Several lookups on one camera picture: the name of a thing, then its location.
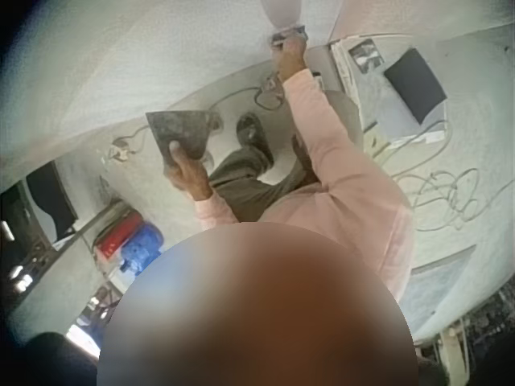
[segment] pink shirt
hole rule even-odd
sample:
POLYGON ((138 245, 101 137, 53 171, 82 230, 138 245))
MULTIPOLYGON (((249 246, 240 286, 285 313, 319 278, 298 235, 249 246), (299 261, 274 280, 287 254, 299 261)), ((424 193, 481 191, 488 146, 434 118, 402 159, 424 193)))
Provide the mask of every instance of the pink shirt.
MULTIPOLYGON (((284 89, 320 183, 286 195, 259 221, 296 225, 342 244, 377 273, 398 301, 410 276, 414 240, 407 198, 351 143, 309 70, 292 76, 284 89)), ((197 202, 196 212, 204 230, 237 222, 216 193, 197 202)))

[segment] gray trousers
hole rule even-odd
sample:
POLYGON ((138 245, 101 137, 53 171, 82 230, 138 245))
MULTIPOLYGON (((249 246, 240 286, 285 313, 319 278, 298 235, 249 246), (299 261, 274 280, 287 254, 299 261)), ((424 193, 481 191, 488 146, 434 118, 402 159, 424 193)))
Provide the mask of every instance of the gray trousers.
POLYGON ((258 180, 270 165, 265 155, 253 146, 243 147, 232 152, 213 171, 209 178, 211 186, 240 222, 258 221, 278 199, 317 181, 311 163, 306 162, 307 156, 301 156, 297 150, 295 153, 299 159, 291 172, 277 185, 269 185, 258 180))

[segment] blue container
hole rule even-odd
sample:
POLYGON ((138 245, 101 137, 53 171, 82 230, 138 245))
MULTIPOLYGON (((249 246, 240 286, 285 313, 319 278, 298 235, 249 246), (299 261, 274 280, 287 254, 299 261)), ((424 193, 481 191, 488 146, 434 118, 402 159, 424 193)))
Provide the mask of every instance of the blue container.
POLYGON ((161 255, 163 235, 150 223, 143 226, 122 245, 122 272, 127 270, 138 276, 148 265, 161 255))

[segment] shoe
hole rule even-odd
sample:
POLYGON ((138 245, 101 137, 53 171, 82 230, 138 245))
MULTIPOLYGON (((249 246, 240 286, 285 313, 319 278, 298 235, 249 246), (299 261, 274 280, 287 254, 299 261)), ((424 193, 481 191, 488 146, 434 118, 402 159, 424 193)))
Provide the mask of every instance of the shoe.
POLYGON ((265 155, 270 167, 274 165, 274 156, 268 146, 265 130, 256 114, 247 113, 241 117, 236 125, 236 134, 242 147, 255 147, 265 155))

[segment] man's right hand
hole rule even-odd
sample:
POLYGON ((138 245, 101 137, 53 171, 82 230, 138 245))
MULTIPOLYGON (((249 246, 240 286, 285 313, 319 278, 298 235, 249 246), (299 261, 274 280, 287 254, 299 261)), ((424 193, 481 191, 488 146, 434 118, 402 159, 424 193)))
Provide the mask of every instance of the man's right hand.
POLYGON ((165 176, 175 187, 187 191, 195 201, 211 198, 212 188, 204 165, 189 158, 178 142, 171 142, 169 149, 175 166, 165 166, 165 176))
POLYGON ((297 72, 307 68, 304 52, 306 52, 306 40, 301 35, 290 36, 286 38, 282 47, 272 48, 272 56, 281 82, 286 82, 297 72))

